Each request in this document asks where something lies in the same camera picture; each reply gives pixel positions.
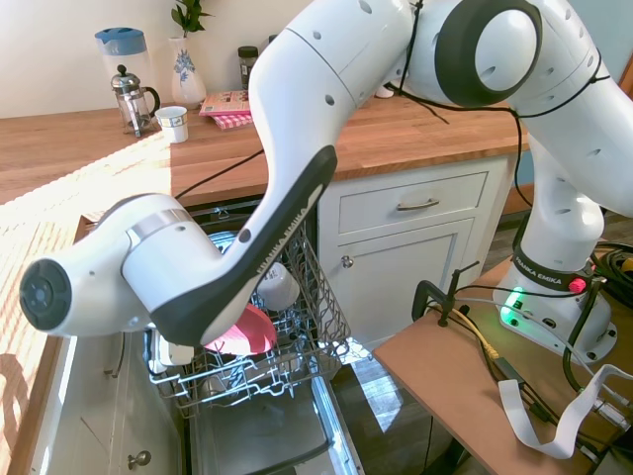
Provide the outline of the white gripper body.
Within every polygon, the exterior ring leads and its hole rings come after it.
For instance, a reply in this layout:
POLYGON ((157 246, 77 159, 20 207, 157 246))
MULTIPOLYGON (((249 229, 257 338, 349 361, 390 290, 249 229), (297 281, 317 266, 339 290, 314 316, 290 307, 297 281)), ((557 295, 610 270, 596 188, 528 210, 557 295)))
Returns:
POLYGON ((150 374, 162 374, 170 367, 188 365, 194 353, 193 347, 169 342, 155 328, 146 329, 146 368, 150 374))

